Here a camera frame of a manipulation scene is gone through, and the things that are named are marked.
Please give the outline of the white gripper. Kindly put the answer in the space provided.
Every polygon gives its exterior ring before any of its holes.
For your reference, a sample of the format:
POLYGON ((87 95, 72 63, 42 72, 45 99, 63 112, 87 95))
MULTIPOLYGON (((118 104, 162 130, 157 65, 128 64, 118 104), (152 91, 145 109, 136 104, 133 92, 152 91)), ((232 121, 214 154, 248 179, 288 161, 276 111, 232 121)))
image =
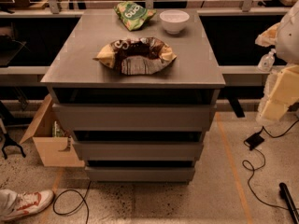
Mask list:
MULTIPOLYGON (((278 22, 259 34, 255 44, 262 47, 275 45, 279 26, 278 22)), ((298 101, 299 65, 288 64, 280 71, 272 71, 267 77, 256 120, 262 125, 274 124, 298 101)))

